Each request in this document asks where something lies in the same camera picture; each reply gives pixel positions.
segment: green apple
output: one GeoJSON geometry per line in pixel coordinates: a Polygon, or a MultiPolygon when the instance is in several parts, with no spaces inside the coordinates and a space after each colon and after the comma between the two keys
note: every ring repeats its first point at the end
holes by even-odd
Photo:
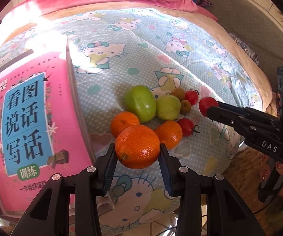
{"type": "Polygon", "coordinates": [[[160,120],[175,120],[180,110],[181,102],[173,95],[163,95],[157,99],[157,116],[160,120]]]}
{"type": "Polygon", "coordinates": [[[140,123],[150,121],[156,115],[156,101],[151,91],[142,85],[132,87],[125,94],[127,111],[135,114],[140,123]]]}

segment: green label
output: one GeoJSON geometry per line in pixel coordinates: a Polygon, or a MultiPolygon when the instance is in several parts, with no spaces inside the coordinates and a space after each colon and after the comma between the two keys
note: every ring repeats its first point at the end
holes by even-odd
{"type": "Polygon", "coordinates": [[[17,176],[21,181],[36,178],[40,175],[39,166],[35,163],[21,167],[17,170],[17,176]]]}

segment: sunlight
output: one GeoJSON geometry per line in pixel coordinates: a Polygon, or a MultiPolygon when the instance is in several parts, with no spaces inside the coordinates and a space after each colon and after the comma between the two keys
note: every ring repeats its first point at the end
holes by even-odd
{"type": "Polygon", "coordinates": [[[90,58],[84,56],[83,53],[80,53],[78,45],[71,41],[69,42],[69,50],[70,56],[73,58],[73,65],[79,66],[90,64],[90,58]]]}
{"type": "Polygon", "coordinates": [[[44,54],[53,51],[62,51],[62,45],[66,46],[67,36],[51,30],[44,33],[37,34],[35,37],[29,39],[25,44],[24,50],[32,49],[34,53],[44,54]]]}
{"type": "Polygon", "coordinates": [[[173,236],[175,233],[174,232],[172,232],[172,231],[170,231],[170,230],[168,230],[168,231],[166,231],[162,236],[173,236]]]}
{"type": "Polygon", "coordinates": [[[25,26],[28,23],[37,24],[34,29],[36,32],[50,30],[52,28],[52,22],[46,20],[41,15],[42,11],[40,10],[38,4],[33,0],[25,1],[13,8],[12,11],[10,11],[3,18],[0,25],[0,47],[13,33],[13,31],[25,26]]]}

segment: hello kitty bedsheet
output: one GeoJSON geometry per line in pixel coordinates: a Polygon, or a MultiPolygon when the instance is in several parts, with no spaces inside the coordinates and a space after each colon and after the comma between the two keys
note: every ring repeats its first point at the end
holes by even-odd
{"type": "MultiPolygon", "coordinates": [[[[134,85],[147,86],[155,98],[177,87],[192,88],[200,98],[212,96],[262,110],[262,100],[238,61],[185,19],[153,8],[89,11],[53,21],[50,31],[69,37],[81,109],[97,157],[115,141],[110,122],[125,110],[124,93],[134,85]]],[[[46,37],[48,32],[31,28],[0,48],[0,63],[46,37]]],[[[183,138],[170,153],[199,174],[222,173],[241,143],[240,136],[203,117],[198,105],[185,117],[199,133],[183,138]]],[[[146,125],[154,129],[161,123],[154,118],[146,125]]],[[[179,205],[165,192],[157,162],[144,170],[118,163],[111,189],[115,209],[100,217],[107,236],[150,222],[179,205]]]]}

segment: screw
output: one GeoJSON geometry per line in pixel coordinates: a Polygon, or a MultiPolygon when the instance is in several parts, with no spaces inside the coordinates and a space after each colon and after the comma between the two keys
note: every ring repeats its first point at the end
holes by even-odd
{"type": "Polygon", "coordinates": [[[52,176],[53,180],[59,180],[60,178],[61,178],[60,174],[55,174],[55,175],[52,176]]]}
{"type": "Polygon", "coordinates": [[[90,167],[87,168],[87,172],[92,173],[92,172],[95,172],[95,171],[96,171],[96,167],[94,167],[94,166],[90,166],[90,167]]]}
{"type": "Polygon", "coordinates": [[[179,171],[182,172],[182,173],[186,173],[188,171],[188,168],[182,166],[182,167],[179,168],[179,171]]]}
{"type": "Polygon", "coordinates": [[[221,174],[217,174],[216,176],[216,179],[219,180],[219,181],[222,181],[224,179],[224,176],[221,175],[221,174]]]}

